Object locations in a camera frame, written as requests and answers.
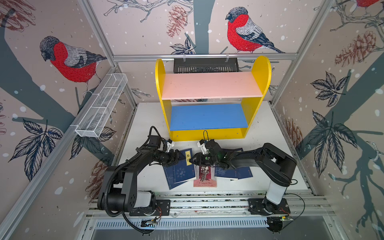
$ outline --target mesh basket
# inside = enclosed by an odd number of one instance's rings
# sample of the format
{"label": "mesh basket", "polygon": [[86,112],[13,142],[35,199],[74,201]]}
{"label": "mesh basket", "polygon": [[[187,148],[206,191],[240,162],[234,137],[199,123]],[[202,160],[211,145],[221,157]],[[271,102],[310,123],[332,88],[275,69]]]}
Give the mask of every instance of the mesh basket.
{"label": "mesh basket", "polygon": [[127,82],[125,74],[113,73],[110,75],[75,130],[80,137],[100,136]]}
{"label": "mesh basket", "polygon": [[175,58],[174,73],[238,72],[237,58]]}

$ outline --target blue shelf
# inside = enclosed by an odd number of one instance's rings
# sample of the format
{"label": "blue shelf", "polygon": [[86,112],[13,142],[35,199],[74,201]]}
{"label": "blue shelf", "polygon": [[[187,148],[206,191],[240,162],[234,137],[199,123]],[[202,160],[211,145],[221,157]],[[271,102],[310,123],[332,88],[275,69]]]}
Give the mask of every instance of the blue shelf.
{"label": "blue shelf", "polygon": [[241,104],[173,106],[171,131],[247,128]]}

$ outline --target white wire basket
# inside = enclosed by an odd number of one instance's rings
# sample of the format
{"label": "white wire basket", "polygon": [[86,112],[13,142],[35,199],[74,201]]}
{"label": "white wire basket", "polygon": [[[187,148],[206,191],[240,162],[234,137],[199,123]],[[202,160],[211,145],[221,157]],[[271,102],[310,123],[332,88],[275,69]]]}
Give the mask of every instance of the white wire basket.
{"label": "white wire basket", "polygon": [[127,82],[125,74],[113,73],[110,75],[75,130],[80,137],[100,136]]}

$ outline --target black basket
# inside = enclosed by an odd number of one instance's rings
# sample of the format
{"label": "black basket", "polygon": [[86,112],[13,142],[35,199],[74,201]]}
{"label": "black basket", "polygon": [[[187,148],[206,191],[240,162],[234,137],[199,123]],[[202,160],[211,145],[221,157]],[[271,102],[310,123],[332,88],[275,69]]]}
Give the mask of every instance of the black basket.
{"label": "black basket", "polygon": [[221,73],[238,72],[237,58],[175,58],[174,73]]}

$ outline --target gray floor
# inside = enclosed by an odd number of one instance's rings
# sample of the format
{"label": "gray floor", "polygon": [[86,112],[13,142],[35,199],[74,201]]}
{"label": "gray floor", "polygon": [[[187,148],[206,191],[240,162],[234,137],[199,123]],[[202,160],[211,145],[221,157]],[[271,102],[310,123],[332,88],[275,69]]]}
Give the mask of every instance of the gray floor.
{"label": "gray floor", "polygon": [[150,236],[142,236],[135,230],[95,230],[92,240],[143,239],[143,240],[327,240],[332,239],[326,223],[320,216],[300,217],[281,231],[273,234],[266,228],[219,228],[156,230]]}

